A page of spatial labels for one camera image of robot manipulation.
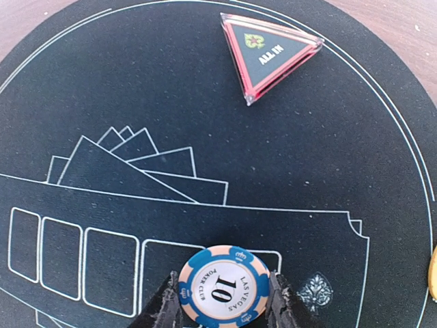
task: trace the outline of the chip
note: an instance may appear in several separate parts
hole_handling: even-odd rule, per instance
[[[182,268],[180,303],[204,327],[242,327],[266,309],[269,275],[266,265],[241,247],[209,247]]]

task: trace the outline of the poker table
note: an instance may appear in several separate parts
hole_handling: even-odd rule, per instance
[[[324,47],[248,107],[221,12]],[[327,327],[434,327],[436,108],[333,6],[82,0],[0,83],[2,327],[127,327],[222,244],[284,274]]]

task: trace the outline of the black felt surface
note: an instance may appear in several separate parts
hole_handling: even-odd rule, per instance
[[[355,327],[367,240],[353,232],[348,217],[359,218],[363,235],[370,237],[360,327],[416,327],[426,295],[429,214],[435,209],[429,185],[437,176],[435,107],[388,47],[329,4],[254,4],[311,26],[327,37],[329,48],[250,108],[242,98],[219,12],[278,22],[268,14],[306,29],[302,24],[253,5],[198,1],[118,12],[128,3],[81,1],[54,15],[0,64],[2,81],[65,27],[107,8],[114,11],[54,42],[0,89],[5,122],[0,128],[0,172],[45,181],[51,156],[69,157],[81,135],[97,141],[110,126],[118,131],[126,125],[133,131],[146,127],[160,151],[192,146],[198,176],[229,182],[227,204],[310,212],[290,217],[277,211],[173,204],[2,176],[1,190],[7,191],[0,199],[3,249],[8,248],[10,210],[17,206],[83,229],[131,234],[140,241],[277,250],[283,256],[283,273],[296,289],[316,271],[329,280],[334,299],[320,310],[328,327]],[[120,156],[151,154],[151,148],[143,149]],[[89,183],[89,188],[123,193],[125,187],[114,177],[118,164],[85,153],[68,178],[81,183],[70,185],[84,188],[94,181],[98,184]],[[123,179],[143,190],[138,171],[117,163],[122,164]],[[177,199],[160,189],[154,192]],[[312,212],[327,209],[350,214]],[[123,327],[130,322],[21,278],[8,269],[6,252],[0,255],[1,288],[28,305],[76,327]],[[164,256],[162,263],[171,261]],[[123,293],[119,303],[111,293],[116,275],[99,278],[108,293],[98,300],[124,310]],[[131,278],[120,275],[124,291]],[[4,314],[6,327],[15,327],[13,313]],[[433,327],[435,317],[429,303],[422,327]]]

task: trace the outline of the rectangle outline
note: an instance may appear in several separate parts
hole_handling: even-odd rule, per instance
[[[27,277],[26,275],[23,275],[22,273],[19,273],[18,271],[15,271],[11,267],[11,237],[12,237],[12,224],[14,220],[14,211],[19,210],[20,212],[24,212],[30,215],[34,215],[38,217],[38,232],[36,235],[36,279],[31,279],[30,277]],[[8,234],[8,268],[16,275],[19,275],[22,278],[25,278],[26,280],[29,280],[30,282],[33,282],[34,284],[37,284],[40,281],[40,270],[39,270],[39,261],[40,261],[40,237],[41,237],[41,216],[37,213],[31,212],[29,210],[24,210],[19,207],[12,207],[11,214],[10,214],[10,222],[9,222],[9,234]]]
[[[58,223],[63,223],[66,226],[72,226],[75,228],[79,229],[79,260],[78,260],[78,273],[77,273],[77,297],[71,297],[70,295],[64,294],[62,292],[59,292],[58,290],[55,290],[53,288],[48,287],[47,285],[44,284],[43,280],[42,280],[42,250],[43,250],[43,240],[44,240],[44,222],[46,220],[49,221],[54,221],[54,222],[58,222]],[[52,217],[43,217],[42,218],[42,225],[41,225],[41,237],[40,237],[40,284],[42,287],[44,287],[45,289],[51,291],[51,292],[55,292],[56,294],[59,294],[63,297],[66,297],[68,299],[71,299],[73,301],[79,301],[81,299],[81,275],[82,275],[82,253],[83,253],[83,229],[80,225],[78,224],[74,224],[74,223],[70,223],[67,221],[62,221],[62,220],[58,220],[58,219],[54,219]]]
[[[131,238],[135,241],[135,243],[137,244],[136,249],[135,249],[135,269],[134,269],[134,288],[133,288],[133,309],[132,309],[132,314],[125,314],[125,313],[121,313],[118,311],[114,311],[111,309],[108,309],[107,307],[102,307],[93,303],[90,303],[89,301],[87,301],[86,299],[86,293],[85,293],[85,285],[86,285],[86,281],[85,281],[85,272],[87,269],[87,242],[88,242],[88,232],[89,231],[97,231],[97,232],[102,232],[105,234],[112,234],[114,236],[121,236],[121,237],[127,237],[127,238]],[[126,318],[133,318],[137,315],[137,297],[138,297],[138,264],[139,264],[139,248],[140,248],[140,242],[139,239],[136,236],[130,235],[130,234],[122,234],[119,232],[113,232],[113,231],[108,231],[108,230],[103,230],[103,229],[98,229],[98,228],[92,228],[92,227],[88,227],[85,229],[85,233],[84,233],[84,238],[83,238],[83,263],[82,263],[82,270],[83,270],[83,274],[82,274],[82,300],[85,304],[99,309],[99,310],[103,310],[112,314],[117,314],[118,316],[124,316]]]
[[[275,254],[278,256],[278,267],[277,267],[277,273],[281,273],[281,269],[282,269],[282,254],[279,253],[278,251],[265,251],[263,249],[248,249],[249,252],[251,253],[264,253],[264,254]]]
[[[174,246],[183,246],[183,247],[190,247],[190,248],[196,248],[196,249],[205,249],[204,246],[201,245],[194,245],[194,244],[186,244],[186,243],[177,243],[174,241],[160,241],[158,239],[145,239],[141,244],[141,268],[140,268],[140,277],[139,277],[139,296],[138,296],[138,314],[141,313],[143,310],[143,280],[144,280],[144,257],[145,257],[145,247],[147,243],[157,243],[157,244],[166,244],[166,245],[174,245]]]

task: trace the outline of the white outline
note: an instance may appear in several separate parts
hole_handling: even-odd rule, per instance
[[[364,275],[363,275],[363,287],[361,288],[361,302],[360,302],[360,309],[358,311],[358,316],[356,318],[356,328],[358,328],[359,324],[360,324],[360,319],[361,319],[361,311],[363,310],[363,302],[364,302],[364,294],[366,291],[366,283],[367,283],[367,270],[369,268],[369,252],[370,252],[370,237],[367,236],[363,236],[362,234],[359,234],[355,229],[354,226],[351,223],[351,218],[350,218],[350,213],[347,214],[348,216],[348,221],[349,221],[349,226],[352,229],[352,231],[359,237],[366,239],[367,240],[367,252],[366,252],[366,263],[365,263],[365,267],[364,267]]]
[[[19,273],[18,271],[15,271],[11,266],[11,239],[12,239],[12,225],[14,222],[14,211],[18,210],[23,213],[27,213],[30,215],[33,215],[34,217],[38,218],[38,231],[36,234],[36,245],[35,245],[35,252],[36,252],[36,279],[32,279],[30,277],[27,277],[26,275],[23,275],[22,273]],[[39,252],[39,242],[41,238],[41,216],[37,213],[31,212],[29,210],[24,210],[19,207],[12,207],[11,208],[11,214],[10,214],[10,222],[9,222],[9,236],[8,236],[8,268],[16,275],[19,275],[22,278],[25,278],[26,280],[29,280],[30,282],[33,282],[34,284],[37,284],[40,281],[40,270],[39,270],[39,262],[40,262],[40,252]]]
[[[297,20],[294,20],[293,18],[291,18],[291,17],[289,17],[289,16],[286,16],[286,15],[284,15],[284,14],[282,14],[282,13],[279,13],[279,12],[275,12],[274,10],[270,10],[270,9],[268,9],[268,8],[264,8],[264,7],[261,7],[261,6],[258,6],[258,5],[254,5],[254,4],[252,4],[252,3],[245,3],[245,2],[242,2],[242,1],[236,1],[236,0],[230,0],[230,1],[233,1],[233,2],[236,2],[236,3],[241,3],[241,4],[245,4],[245,5],[252,5],[252,6],[255,6],[255,7],[258,7],[258,8],[260,8],[260,9],[263,9],[263,10],[267,10],[267,11],[270,11],[270,12],[274,12],[274,13],[276,13],[276,14],[278,14],[278,15],[280,15],[280,16],[284,16],[284,17],[286,17],[286,18],[288,18],[288,19],[290,19],[291,21],[294,21],[294,22],[297,22],[297,23],[299,23],[299,24],[301,24],[302,26],[305,26],[307,29],[310,29],[311,31],[313,31],[314,33],[316,33],[316,34],[318,34],[318,35],[320,35],[318,32],[316,32],[315,30],[312,30],[311,28],[309,28],[308,26],[306,26],[306,25],[304,25],[304,24],[302,24],[301,22],[298,22]],[[45,42],[42,46],[40,46],[40,48],[38,48],[36,51],[34,51],[7,79],[6,79],[6,81],[2,84],[2,86],[0,87],[0,93],[1,92],[3,92],[3,90],[8,86],[8,84],[10,83],[10,81],[34,58],[34,57],[36,57],[36,55],[38,55],[39,53],[41,53],[45,48],[47,48],[48,46],[50,46],[52,43],[54,43],[55,41],[57,41],[58,39],[60,39],[61,37],[63,37],[63,36],[65,36],[65,35],[67,35],[68,33],[71,33],[72,31],[74,31],[75,29],[78,29],[79,27],[81,27],[81,26],[83,26],[83,25],[86,25],[86,24],[88,24],[88,23],[90,23],[90,22],[92,22],[92,21],[95,21],[95,20],[97,20],[97,19],[99,19],[99,18],[102,18],[102,17],[105,17],[105,16],[108,16],[108,15],[110,15],[110,14],[112,14],[112,13],[115,13],[115,12],[121,12],[121,11],[124,11],[124,10],[129,10],[129,9],[132,9],[132,8],[136,8],[136,7],[140,7],[140,6],[146,6],[146,5],[152,5],[152,4],[157,4],[157,3],[172,3],[172,2],[181,2],[180,0],[160,0],[160,1],[153,1],[153,2],[148,2],[148,3],[141,3],[141,4],[136,4],[136,5],[132,5],[132,6],[129,6],[129,7],[125,7],[125,8],[120,8],[120,9],[118,9],[118,10],[116,10],[116,11],[113,11],[112,12],[112,9],[108,9],[108,10],[105,10],[105,11],[103,11],[103,12],[100,12],[100,13],[97,13],[97,14],[94,14],[94,15],[92,15],[92,16],[90,16],[90,17],[88,17],[88,18],[85,18],[84,20],[81,20],[81,21],[79,21],[79,22],[77,22],[77,23],[75,23],[74,25],[72,25],[72,26],[70,26],[70,27],[67,27],[66,29],[64,29],[62,32],[60,32],[59,34],[57,34],[56,36],[54,36],[53,38],[51,38],[50,40],[48,40],[47,42]],[[273,19],[275,19],[276,21],[283,21],[283,20],[281,20],[281,19],[279,19],[279,18],[277,18],[277,17],[274,17],[274,16],[271,16],[271,15],[268,15],[268,14],[266,14],[266,13],[263,13],[263,12],[260,12],[260,11],[257,11],[257,10],[252,10],[252,9],[250,9],[250,8],[246,8],[246,7],[242,7],[242,6],[240,6],[240,5],[232,5],[232,4],[230,4],[230,3],[220,3],[220,2],[215,2],[215,1],[211,1],[211,0],[189,0],[189,2],[199,2],[199,3],[211,3],[211,4],[218,4],[218,5],[224,5],[224,6],[229,6],[229,7],[234,7],[234,8],[240,8],[240,9],[243,9],[243,10],[247,10],[247,11],[252,11],[252,12],[257,12],[258,14],[261,14],[261,15],[264,15],[264,16],[270,16],[270,17],[272,17]],[[405,122],[405,120],[403,119],[403,117],[402,117],[402,115],[400,114],[400,112],[397,110],[397,107],[394,105],[394,103],[393,103],[393,101],[390,99],[390,97],[387,95],[387,93],[382,89],[382,87],[376,82],[376,80],[366,71],[366,69],[364,69],[354,58],[352,58],[348,53],[346,53],[342,48],[340,48],[339,46],[337,46],[334,42],[332,42],[332,41],[330,41],[328,38],[325,38],[324,36],[323,36],[323,38],[325,39],[325,40],[327,40],[327,41],[329,41],[331,44],[333,44],[333,46],[335,46],[336,48],[338,48],[342,53],[344,53],[346,56],[348,56],[354,63],[356,63],[356,65],[378,86],[378,88],[381,90],[381,92],[384,94],[384,96],[389,100],[389,102],[392,104],[392,106],[393,106],[393,108],[395,108],[395,110],[398,112],[398,116],[401,118],[401,120],[403,121],[403,123],[404,123],[404,125],[407,127],[407,130],[408,130],[408,132],[410,133],[410,136],[411,136],[411,138],[413,139],[413,141],[414,141],[414,143],[415,144],[417,144],[416,143],[416,141],[415,141],[415,139],[414,139],[414,137],[412,136],[412,133],[410,132],[410,129],[408,128],[408,125],[406,124],[406,122]],[[402,130],[402,128],[401,128],[401,126],[400,126],[400,124],[399,124],[399,122],[396,120],[396,117],[393,115],[393,113],[390,111],[390,109],[389,109],[389,107],[388,107],[388,105],[384,102],[384,100],[382,99],[382,97],[376,92],[376,90],[370,85],[370,83],[369,83],[369,81],[367,80],[367,79],[365,79],[365,77],[362,75],[362,74],[360,74],[359,72],[358,72],[358,70],[357,69],[355,69],[350,63],[348,63],[344,58],[342,58],[338,53],[336,53],[334,50],[332,50],[330,47],[328,47],[328,46],[326,46],[325,45],[325,47],[326,48],[328,48],[331,52],[333,52],[335,55],[337,55],[341,60],[343,60],[347,65],[349,65],[349,67],[351,67],[351,69],[353,69],[353,71],[355,71],[355,73],[357,73],[357,75],[362,79],[362,80],[364,80],[365,82],[366,82],[366,84],[368,84],[368,86],[372,89],[372,91],[376,94],[376,96],[380,99],[380,101],[382,102],[382,104],[387,108],[387,110],[389,111],[389,113],[392,115],[392,118],[395,120],[395,122],[396,122],[396,124],[397,124],[397,126],[398,126],[398,128],[401,130],[401,133],[402,133],[402,135],[404,136],[404,139],[405,139],[405,141],[406,141],[406,143],[408,144],[408,147],[409,147],[409,149],[410,149],[410,151],[411,151],[411,153],[412,153],[412,156],[413,156],[413,158],[414,158],[414,161],[415,161],[415,163],[416,163],[416,166],[417,166],[417,169],[418,169],[418,171],[419,171],[419,176],[420,176],[420,178],[421,178],[421,180],[422,180],[422,185],[423,185],[423,188],[424,188],[424,193],[425,193],[425,199],[426,199],[426,204],[427,204],[427,209],[428,209],[428,221],[429,221],[429,234],[430,234],[430,249],[431,249],[431,253],[432,253],[432,246],[433,246],[433,238],[432,238],[432,234],[433,234],[433,232],[432,232],[432,217],[431,217],[431,212],[430,212],[430,207],[429,207],[429,199],[428,199],[428,190],[427,190],[427,187],[425,186],[425,180],[424,180],[424,178],[423,178],[423,174],[422,174],[422,171],[421,171],[421,168],[420,168],[420,165],[419,165],[419,162],[418,162],[418,160],[417,160],[417,157],[416,157],[416,155],[415,155],[415,153],[414,153],[414,151],[413,151],[413,149],[412,149],[412,146],[411,146],[411,144],[410,144],[410,142],[408,141],[408,138],[406,137],[406,135],[405,135],[405,132]],[[425,164],[425,161],[424,161],[424,159],[423,159],[423,156],[422,156],[422,154],[421,154],[421,151],[420,151],[420,149],[419,149],[419,147],[417,146],[417,151],[419,152],[419,156],[421,157],[421,161],[422,161],[422,164],[423,164],[423,166],[424,166],[424,168],[425,168],[425,173],[426,173],[426,175],[427,175],[427,179],[428,179],[428,183],[429,183],[429,186],[430,186],[430,188],[431,188],[431,190],[430,190],[430,193],[432,194],[432,199],[433,199],[433,201],[435,200],[435,197],[434,197],[434,190],[432,189],[432,185],[431,185],[431,180],[430,180],[430,177],[429,177],[429,174],[428,174],[428,171],[427,171],[427,167],[426,167],[426,164]],[[423,316],[423,313],[424,313],[424,311],[425,311],[425,306],[426,306],[426,302],[424,303],[424,306],[423,306],[423,309],[422,309],[422,313],[421,313],[421,316],[420,316],[420,319],[419,319],[419,322],[418,322],[418,324],[417,324],[417,327],[419,327],[420,326],[420,323],[421,323],[421,319],[422,319],[422,316]]]
[[[55,319],[56,321],[59,321],[62,325],[65,325],[65,326],[68,326],[68,327],[71,327],[71,328],[77,328],[77,327],[72,326],[72,325],[69,325],[68,323],[65,323],[65,322],[63,322],[63,321],[61,321],[61,320],[59,320],[59,319],[56,319],[56,318],[53,318],[52,316],[49,316],[46,312],[37,309],[36,307],[34,307],[34,306],[28,304],[27,302],[24,302],[22,299],[19,299],[17,296],[11,294],[11,293],[8,292],[7,290],[3,289],[2,287],[0,287],[0,290],[1,290],[2,292],[4,292],[5,294],[8,294],[9,296],[11,296],[13,299],[16,299],[17,301],[23,303],[24,305],[27,305],[29,308],[31,308],[31,309],[33,309],[33,310],[35,310],[35,311],[38,311],[39,313],[41,313],[41,314],[43,314],[43,315],[45,315],[45,316],[48,316],[48,317],[50,317],[50,318],[52,318],[52,319]]]
[[[44,223],[49,220],[49,221],[54,221],[57,223],[62,223],[65,224],[66,226],[72,226],[74,228],[78,228],[79,229],[79,259],[78,259],[78,265],[77,265],[77,297],[72,297],[70,295],[67,295],[63,292],[59,292],[58,290],[55,290],[53,288],[48,287],[46,284],[44,284],[43,282],[43,276],[44,276],[44,271],[42,270],[42,262],[43,262],[43,247],[44,247]],[[54,219],[52,217],[43,217],[42,218],[42,224],[41,224],[41,239],[40,239],[40,284],[42,287],[44,287],[45,289],[54,292],[56,294],[59,294],[63,297],[66,297],[68,299],[71,299],[73,301],[79,301],[81,299],[81,274],[82,274],[82,253],[83,253],[83,229],[79,224],[75,224],[75,223],[70,223],[67,221],[62,221],[62,220],[58,220],[58,219]]]
[[[147,169],[143,169],[142,172],[149,173],[149,174],[158,174],[161,176],[174,176],[175,178],[185,178],[189,180],[199,180],[199,181],[206,181],[206,182],[215,182],[215,183],[221,183],[225,186],[225,189],[223,191],[223,205],[226,205],[227,201],[227,190],[229,188],[229,183],[227,181],[220,181],[220,180],[213,180],[213,179],[206,179],[206,178],[196,178],[194,176],[181,176],[180,174],[173,174],[173,173],[167,173],[167,172],[158,172],[158,171],[150,171]]]
[[[277,272],[281,273],[281,269],[282,269],[282,254],[279,253],[278,251],[266,251],[263,249],[248,249],[249,252],[254,253],[254,254],[274,254],[278,256],[278,267],[277,267]]]
[[[158,148],[156,148],[156,145],[155,145],[152,137],[150,136],[149,130],[147,130],[146,128],[142,128],[140,131],[137,131],[134,135],[131,135],[128,139],[124,140],[121,144],[116,145],[116,147],[109,150],[109,152],[113,152],[114,150],[117,150],[118,148],[120,148],[124,144],[127,144],[131,139],[135,138],[137,135],[140,135],[142,132],[145,132],[145,134],[147,135],[147,138],[149,138],[149,141],[152,144],[153,149],[155,150],[155,154],[159,154]]]
[[[419,328],[423,319],[423,315],[425,313],[425,307],[426,307],[426,303],[428,301],[428,297],[429,297],[429,287],[426,288],[426,294],[425,294],[425,299],[423,300],[423,310],[421,312],[421,316],[419,317],[419,323],[417,324],[416,328]]]
[[[62,156],[52,156],[51,160],[50,160],[50,165],[48,167],[48,171],[47,171],[47,179],[46,179],[46,183],[48,183],[48,181],[50,180],[50,175],[52,174],[52,168],[53,168],[53,161],[54,159],[65,159],[68,161],[68,157],[62,157]]]
[[[354,220],[349,220],[350,227],[359,235],[359,236],[363,236],[363,220],[360,219],[354,219]],[[352,222],[358,222],[360,225],[359,231],[356,231],[354,226],[352,225]]]
[[[122,130],[120,130],[120,131],[118,132],[118,134],[120,135],[120,137],[122,137],[122,133],[123,133],[125,130],[129,130],[130,136],[133,136],[133,135],[134,135],[134,131],[132,131],[132,129],[130,128],[129,125],[126,125]]]
[[[7,174],[0,174],[0,177],[11,178],[11,179],[25,181],[25,182],[37,183],[40,185],[46,185],[46,183],[44,181],[37,181],[37,180],[31,180],[31,179],[27,179],[27,178],[20,178],[18,176],[9,176]],[[315,209],[314,210],[305,210],[305,209],[303,210],[303,209],[297,209],[297,208],[268,208],[268,207],[249,207],[249,206],[235,206],[235,205],[200,204],[200,203],[185,202],[182,200],[165,200],[162,198],[126,195],[123,193],[111,193],[108,191],[99,191],[99,190],[92,190],[92,189],[69,187],[69,186],[62,186],[62,185],[58,185],[58,184],[50,184],[49,186],[62,188],[62,189],[86,191],[89,193],[97,193],[99,195],[112,195],[112,196],[120,196],[120,197],[132,198],[132,199],[137,199],[137,200],[153,200],[156,202],[187,204],[187,205],[207,206],[207,207],[236,208],[236,209],[242,209],[242,210],[269,210],[272,212],[291,212],[291,213],[337,213],[337,214],[348,214],[349,213],[348,210],[315,210]]]
[[[30,56],[28,56],[18,67],[11,73],[11,75],[3,82],[2,85],[0,85],[0,94],[4,91],[4,89],[9,85],[9,83],[17,76],[19,72],[23,70],[24,67],[28,63],[30,63],[32,60],[35,59],[36,56],[38,56],[42,51],[44,51],[46,48],[48,48],[51,44],[58,41],[60,38],[66,36],[67,34],[73,32],[75,29],[78,29],[79,27],[82,27],[83,25],[86,25],[96,19],[99,19],[102,17],[103,14],[107,14],[110,12],[112,8],[108,8],[106,10],[103,10],[101,12],[98,12],[97,14],[88,16],[87,18],[84,18],[83,20],[80,20],[79,22],[63,29],[58,34],[53,36],[52,38],[48,39],[45,43],[41,44]]]
[[[120,138],[120,142],[124,142],[124,139],[122,138],[122,136],[118,133],[117,130],[115,130],[115,128],[113,126],[111,126],[105,133],[103,136],[100,137],[100,139],[96,142],[98,145],[100,145],[100,142],[103,141],[103,139],[111,132],[113,131],[119,138]]]
[[[26,179],[26,178],[19,178],[19,177],[15,177],[15,176],[8,176],[5,174],[0,174],[0,176],[6,177],[6,178],[11,178],[11,179],[15,179],[15,180],[21,180],[21,181],[25,181],[25,182],[32,182],[32,183],[37,183],[37,184],[41,184],[41,185],[45,185],[44,182],[41,181],[34,181],[34,180],[30,180],[30,179]],[[160,200],[160,199],[154,199],[154,198],[149,198],[149,197],[139,197],[139,196],[131,196],[131,195],[124,195],[124,194],[116,194],[116,193],[108,193],[108,192],[104,192],[104,191],[96,191],[96,190],[88,190],[88,189],[80,189],[80,188],[74,188],[74,187],[66,187],[66,186],[59,186],[59,185],[55,185],[55,184],[51,184],[52,187],[56,187],[56,188],[62,188],[62,189],[71,189],[71,190],[77,190],[77,191],[85,191],[85,192],[90,192],[90,193],[95,193],[95,194],[103,194],[103,195],[114,195],[114,196],[120,196],[120,197],[127,197],[127,198],[135,198],[135,199],[142,199],[142,200],[154,200],[157,202],[171,202],[171,203],[176,203],[176,204],[187,204],[187,205],[191,205],[191,206],[205,206],[205,207],[215,207],[215,208],[235,208],[235,209],[246,209],[246,210],[260,210],[260,211],[265,211],[265,210],[269,210],[272,212],[282,212],[282,213],[337,213],[337,214],[346,214],[347,218],[348,218],[348,223],[351,226],[350,223],[350,213],[349,211],[346,210],[301,210],[301,209],[291,209],[291,208],[257,208],[257,207],[247,207],[247,206],[224,206],[224,205],[217,205],[217,204],[198,204],[198,203],[191,203],[191,202],[182,202],[182,201],[174,201],[174,200]],[[97,231],[103,231],[103,232],[110,232],[108,230],[99,230],[96,228],[87,228],[85,230],[85,238],[84,238],[84,256],[83,256],[83,271],[85,270],[85,261],[86,261],[86,231],[87,230],[97,230]],[[363,279],[363,287],[365,287],[365,282],[367,279],[367,266],[368,266],[368,262],[369,262],[369,242],[370,242],[370,238],[369,237],[365,237],[365,236],[361,236],[361,238],[367,239],[367,254],[366,254],[366,263],[365,263],[365,274],[364,274],[364,279]],[[159,240],[154,240],[154,239],[146,239],[144,242],[146,241],[156,241],[159,242]],[[181,244],[181,243],[176,243],[179,245],[188,245],[190,246],[190,244]],[[83,289],[84,289],[84,282],[82,281],[82,293],[83,293]],[[363,293],[362,293],[362,297],[361,300],[363,300],[364,298],[364,289],[363,289]]]
[[[149,174],[147,174],[147,173],[142,172],[140,169],[136,168],[134,165],[132,165],[132,164],[130,164],[130,163],[127,163],[124,159],[119,158],[117,155],[114,155],[112,152],[109,152],[108,150],[104,149],[102,146],[96,144],[94,141],[92,141],[91,139],[87,138],[87,137],[84,136],[84,135],[81,136],[81,138],[79,139],[79,141],[78,141],[77,144],[75,145],[74,150],[72,151],[71,156],[70,156],[70,158],[68,159],[68,162],[67,162],[66,166],[64,167],[64,170],[62,171],[62,174],[61,174],[61,176],[59,177],[59,180],[57,181],[57,185],[60,185],[60,184],[61,184],[62,179],[64,178],[64,174],[67,172],[68,166],[70,165],[71,159],[72,159],[73,156],[76,154],[77,148],[79,147],[79,145],[81,144],[81,142],[82,142],[83,139],[84,139],[84,140],[87,140],[88,142],[90,142],[91,144],[95,145],[96,147],[99,147],[101,150],[104,150],[107,154],[110,154],[111,156],[113,156],[113,157],[115,157],[116,159],[122,161],[123,163],[127,164],[128,166],[130,166],[131,168],[137,170],[138,172],[141,172],[142,174],[146,175],[148,178],[151,178],[152,180],[158,182],[160,185],[162,185],[162,186],[164,186],[164,187],[166,187],[166,188],[168,188],[168,189],[174,191],[175,193],[181,195],[182,197],[184,197],[184,198],[186,198],[186,199],[188,199],[188,200],[190,200],[190,201],[192,201],[192,202],[194,202],[194,203],[197,203],[197,201],[195,201],[193,198],[191,198],[191,197],[185,195],[184,193],[181,193],[180,191],[178,191],[178,190],[174,189],[173,187],[171,187],[171,186],[169,186],[169,185],[163,183],[162,181],[156,179],[155,177],[153,177],[153,176],[151,176],[151,175],[149,175]]]
[[[39,326],[39,327],[41,327],[41,328],[46,328],[45,326],[43,326],[43,325],[40,324],[40,322],[39,322],[39,320],[38,320],[38,318],[39,318],[38,313],[41,313],[41,314],[45,315],[47,318],[49,318],[50,320],[52,320],[52,322],[53,322],[54,325],[58,326],[59,328],[63,328],[63,327],[60,326],[58,323],[56,323],[56,321],[54,321],[53,318],[52,318],[51,316],[48,316],[48,315],[42,313],[41,311],[35,310],[35,323],[36,323],[37,326]]]
[[[193,166],[193,175],[196,178],[197,172],[196,172],[196,162],[194,160],[194,150],[193,147],[190,147],[190,156],[191,156],[191,165]]]
[[[173,241],[160,241],[159,239],[150,239],[150,238],[144,240],[141,244],[141,268],[139,272],[138,314],[140,314],[143,309],[144,260],[145,260],[145,248],[147,247],[147,243],[158,243],[158,244],[166,244],[166,245],[173,245],[173,246],[190,247],[200,250],[205,249],[205,247],[201,245],[176,243]]]
[[[145,156],[137,157],[135,159],[130,159],[130,160],[126,161],[126,162],[131,163],[131,162],[135,162],[135,161],[140,161],[141,159],[149,159],[149,158],[157,157],[157,156],[160,156],[160,155],[173,154],[174,152],[183,152],[185,150],[188,150],[190,152],[191,167],[192,167],[192,171],[193,171],[193,176],[196,178],[197,177],[196,164],[194,162],[193,147],[191,147],[191,146],[183,147],[183,148],[178,148],[178,149],[172,149],[172,150],[168,150],[166,152],[160,152],[159,154],[145,155]]]
[[[120,236],[120,237],[126,237],[126,238],[131,238],[135,241],[135,243],[137,244],[136,249],[135,249],[135,267],[134,267],[134,286],[133,286],[133,290],[132,290],[132,296],[133,296],[133,300],[132,300],[132,314],[125,314],[125,313],[121,313],[118,311],[114,311],[111,309],[108,309],[106,307],[102,307],[93,303],[90,303],[89,301],[87,301],[86,299],[86,292],[85,292],[85,287],[86,287],[86,270],[87,270],[87,242],[88,242],[88,232],[89,231],[97,231],[97,232],[101,232],[101,233],[105,233],[105,234],[112,234],[114,236]],[[139,248],[140,248],[140,241],[136,236],[130,235],[130,234],[122,234],[119,232],[113,232],[113,231],[109,231],[109,230],[103,230],[103,229],[98,229],[98,228],[92,228],[92,227],[88,227],[85,229],[85,233],[84,233],[84,241],[83,241],[83,263],[82,263],[82,268],[83,268],[83,274],[82,274],[82,300],[85,304],[99,309],[99,310],[103,310],[112,314],[117,314],[118,316],[123,316],[125,318],[133,318],[134,316],[137,315],[137,294],[138,294],[138,264],[139,264]]]

